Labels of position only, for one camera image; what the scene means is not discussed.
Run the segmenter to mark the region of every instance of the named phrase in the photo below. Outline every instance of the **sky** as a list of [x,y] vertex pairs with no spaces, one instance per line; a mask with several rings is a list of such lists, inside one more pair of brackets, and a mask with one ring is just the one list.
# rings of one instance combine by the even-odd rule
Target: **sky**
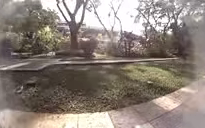
[[[75,0],[67,0],[68,6],[69,6],[71,11],[74,10],[74,5],[75,5],[74,1]],[[111,28],[110,24],[112,23],[111,22],[112,19],[108,17],[108,13],[110,12],[110,7],[109,7],[110,1],[111,0],[101,0],[101,6],[99,6],[99,8],[98,8],[98,13],[99,13],[103,23],[107,27],[107,29]],[[56,0],[41,0],[41,2],[43,5],[43,8],[45,8],[45,9],[49,8],[49,9],[55,10],[56,12],[58,12],[60,19],[62,21],[65,21],[61,15],[61,13],[59,12],[57,6],[56,6]],[[138,6],[137,0],[131,0],[131,2],[129,0],[124,0],[122,3],[122,6],[118,12],[118,16],[122,21],[123,30],[132,31],[135,34],[140,34],[142,31],[141,24],[134,23],[134,16],[137,15],[137,11],[134,8],[137,8],[137,6]],[[81,13],[81,10],[79,10],[79,13],[77,14],[77,21],[79,21],[79,19],[80,19],[80,13]],[[87,26],[101,27],[102,28],[98,19],[95,17],[95,15],[92,12],[86,11],[84,23]],[[119,22],[116,21],[115,30],[120,30],[119,26],[120,26]]]

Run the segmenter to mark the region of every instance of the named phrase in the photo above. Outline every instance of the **bush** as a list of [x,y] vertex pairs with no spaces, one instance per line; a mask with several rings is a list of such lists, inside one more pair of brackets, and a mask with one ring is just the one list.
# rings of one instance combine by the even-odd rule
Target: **bush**
[[84,51],[86,57],[91,57],[97,48],[98,40],[95,38],[83,38],[79,41],[80,48]]

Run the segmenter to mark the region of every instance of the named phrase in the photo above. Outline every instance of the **paved path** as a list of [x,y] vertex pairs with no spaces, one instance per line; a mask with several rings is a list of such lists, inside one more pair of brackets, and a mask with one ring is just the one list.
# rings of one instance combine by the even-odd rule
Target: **paved path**
[[177,58],[151,58],[151,59],[115,59],[115,60],[64,60],[61,59],[25,59],[25,60],[2,60],[0,71],[39,71],[50,65],[96,65],[135,63],[149,61],[167,61]]

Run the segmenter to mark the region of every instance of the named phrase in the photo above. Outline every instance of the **garden bed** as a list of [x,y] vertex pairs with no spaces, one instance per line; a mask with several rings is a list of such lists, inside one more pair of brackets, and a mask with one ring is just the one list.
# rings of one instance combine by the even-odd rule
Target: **garden bed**
[[[181,61],[99,66],[53,66],[41,72],[4,72],[8,107],[52,113],[107,111],[171,93],[196,78]],[[34,78],[32,85],[27,81]]]

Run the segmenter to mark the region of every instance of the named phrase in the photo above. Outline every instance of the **pavement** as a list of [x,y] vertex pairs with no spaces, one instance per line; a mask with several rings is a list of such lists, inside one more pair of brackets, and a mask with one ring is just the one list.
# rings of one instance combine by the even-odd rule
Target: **pavement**
[[0,110],[3,128],[205,128],[205,75],[152,101],[118,110],[51,114]]
[[40,71],[51,65],[98,65],[136,63],[151,61],[168,61],[177,58],[150,58],[150,59],[98,59],[98,60],[62,60],[62,59],[11,59],[0,60],[0,71]]

